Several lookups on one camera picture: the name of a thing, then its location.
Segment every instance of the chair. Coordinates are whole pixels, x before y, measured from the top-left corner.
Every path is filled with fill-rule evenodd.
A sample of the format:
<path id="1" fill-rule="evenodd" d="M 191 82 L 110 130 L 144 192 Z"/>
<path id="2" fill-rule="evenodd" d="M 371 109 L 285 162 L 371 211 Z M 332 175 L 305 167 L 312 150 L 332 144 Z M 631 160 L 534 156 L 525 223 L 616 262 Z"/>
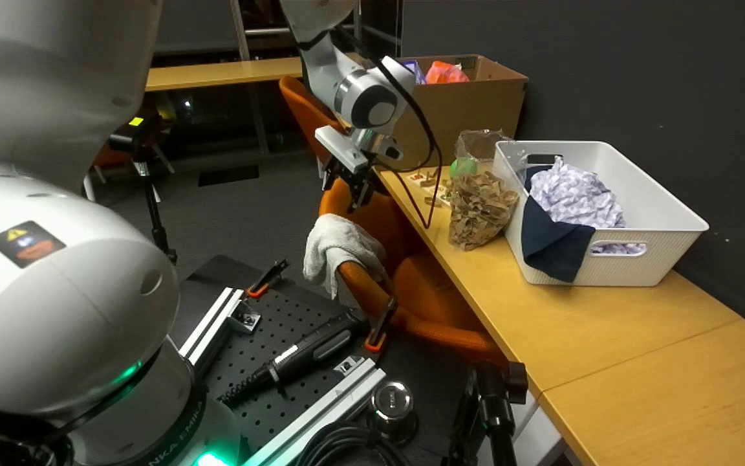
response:
<path id="1" fill-rule="evenodd" d="M 471 305 L 411 229 L 397 205 L 383 192 L 371 192 L 370 202 L 351 211 L 348 205 L 348 185 L 344 179 L 335 179 L 331 188 L 322 192 L 318 215 L 344 215 L 375 235 L 387 251 L 384 268 L 389 275 L 389 290 L 384 290 L 364 267 L 344 262 L 339 277 L 356 305 L 375 319 L 393 294 L 397 308 L 389 325 L 455 350 L 467 359 L 501 361 L 501 350 L 490 342 Z"/>
<path id="2" fill-rule="evenodd" d="M 318 126 L 344 130 L 339 119 L 305 87 L 303 79 L 285 75 L 277 79 L 277 87 L 296 121 L 299 134 L 316 156 L 318 175 L 322 166 L 331 160 L 331 153 L 316 140 Z"/>

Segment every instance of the black optical breadboard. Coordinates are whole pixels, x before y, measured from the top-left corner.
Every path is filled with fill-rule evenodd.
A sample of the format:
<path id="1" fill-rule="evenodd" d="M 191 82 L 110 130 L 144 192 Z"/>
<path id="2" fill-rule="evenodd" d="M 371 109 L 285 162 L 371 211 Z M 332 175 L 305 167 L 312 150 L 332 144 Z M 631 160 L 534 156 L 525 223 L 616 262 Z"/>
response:
<path id="1" fill-rule="evenodd" d="M 208 259 L 180 285 L 180 311 L 169 330 L 173 342 L 180 343 L 191 334 L 194 324 L 217 301 L 223 288 L 245 290 L 259 277 L 259 268 L 245 267 L 235 259 Z M 213 361 L 201 372 L 212 398 L 237 386 L 243 378 L 248 378 L 265 359 L 277 358 L 281 350 L 303 338 L 307 330 L 322 325 L 342 314 L 348 314 L 348 308 L 305 288 L 296 288 L 290 279 L 279 279 L 259 302 L 251 302 L 251 311 L 261 315 L 256 330 L 229 330 L 229 336 L 219 343 Z M 309 372 L 295 378 L 281 391 L 269 389 L 237 402 L 233 406 L 233 415 L 248 447 L 259 451 L 296 415 L 303 415 L 326 391 L 331 391 L 344 378 L 332 367 L 347 354 L 362 354 L 360 342 L 348 343 L 344 351 L 332 354 L 329 361 L 312 367 Z"/>

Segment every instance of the wooden desk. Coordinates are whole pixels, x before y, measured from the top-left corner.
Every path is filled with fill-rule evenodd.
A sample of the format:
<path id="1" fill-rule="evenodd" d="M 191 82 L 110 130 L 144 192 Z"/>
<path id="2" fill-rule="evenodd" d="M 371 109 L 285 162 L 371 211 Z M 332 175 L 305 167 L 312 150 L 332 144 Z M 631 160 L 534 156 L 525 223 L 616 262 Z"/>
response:
<path id="1" fill-rule="evenodd" d="M 299 75 L 299 56 L 149 68 L 144 90 L 158 94 L 158 90 L 185 90 L 212 84 L 241 84 L 241 82 L 279 79 L 285 75 Z"/>
<path id="2" fill-rule="evenodd" d="M 745 320 L 670 271 L 657 288 L 526 285 L 504 237 L 446 240 L 400 205 L 582 464 L 745 464 Z"/>

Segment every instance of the white plastic bin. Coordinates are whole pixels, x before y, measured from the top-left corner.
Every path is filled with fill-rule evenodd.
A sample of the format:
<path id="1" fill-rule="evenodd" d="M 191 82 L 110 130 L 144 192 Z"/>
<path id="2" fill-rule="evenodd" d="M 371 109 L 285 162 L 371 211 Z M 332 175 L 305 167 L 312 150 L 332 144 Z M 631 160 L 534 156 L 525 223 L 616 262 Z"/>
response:
<path id="1" fill-rule="evenodd" d="M 521 175 L 558 156 L 563 162 L 591 170 L 616 193 L 622 210 L 622 227 L 595 229 L 574 283 L 561 283 L 525 264 L 519 232 L 526 188 Z M 532 285 L 657 285 L 691 242 L 708 229 L 696 211 L 633 166 L 607 143 L 596 140 L 499 140 L 494 174 L 519 193 L 519 205 L 504 232 L 521 277 Z M 629 253 L 595 253 L 604 245 L 629 242 Z"/>

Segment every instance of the black wall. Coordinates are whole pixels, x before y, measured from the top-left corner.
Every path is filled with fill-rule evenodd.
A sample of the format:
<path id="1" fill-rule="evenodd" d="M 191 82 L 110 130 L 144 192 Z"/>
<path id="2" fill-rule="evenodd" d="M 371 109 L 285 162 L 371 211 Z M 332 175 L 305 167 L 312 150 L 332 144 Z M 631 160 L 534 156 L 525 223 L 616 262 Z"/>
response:
<path id="1" fill-rule="evenodd" d="M 402 2 L 402 53 L 471 51 L 530 78 L 516 138 L 607 140 L 692 206 L 678 268 L 745 315 L 745 0 Z"/>

